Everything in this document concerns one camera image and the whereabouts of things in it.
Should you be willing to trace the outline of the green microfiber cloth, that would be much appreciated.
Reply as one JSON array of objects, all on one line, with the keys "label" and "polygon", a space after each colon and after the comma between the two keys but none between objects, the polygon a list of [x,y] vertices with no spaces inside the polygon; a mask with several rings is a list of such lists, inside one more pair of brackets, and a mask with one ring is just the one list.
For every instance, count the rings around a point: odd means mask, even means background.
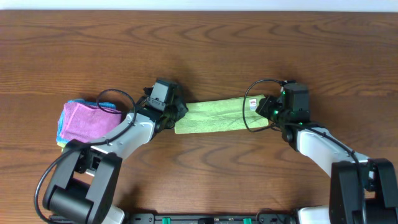
[{"label": "green microfiber cloth", "polygon": [[256,113],[259,101],[264,95],[249,96],[246,99],[188,103],[188,112],[177,121],[176,134],[215,133],[246,128],[262,128],[268,120]]}]

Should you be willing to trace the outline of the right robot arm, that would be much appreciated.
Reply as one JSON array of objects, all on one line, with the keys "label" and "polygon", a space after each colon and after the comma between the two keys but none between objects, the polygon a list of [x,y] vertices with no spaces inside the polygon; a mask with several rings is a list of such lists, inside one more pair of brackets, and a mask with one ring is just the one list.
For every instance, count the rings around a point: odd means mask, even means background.
[{"label": "right robot arm", "polygon": [[397,223],[397,178],[392,162],[371,159],[310,119],[306,85],[285,83],[260,100],[256,113],[272,121],[295,151],[330,176],[330,223]]}]

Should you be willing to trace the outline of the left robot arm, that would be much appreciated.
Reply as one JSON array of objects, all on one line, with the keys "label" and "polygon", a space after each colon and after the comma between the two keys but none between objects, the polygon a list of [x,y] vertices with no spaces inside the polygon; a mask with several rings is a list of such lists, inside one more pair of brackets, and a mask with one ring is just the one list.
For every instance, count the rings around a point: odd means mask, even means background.
[{"label": "left robot arm", "polygon": [[43,199],[34,195],[35,210],[43,221],[52,222],[41,207],[72,223],[124,223],[125,212],[113,205],[123,160],[156,134],[172,129],[188,111],[182,87],[160,78],[132,105],[113,130],[88,143],[71,140],[50,164],[39,180],[52,176]]}]

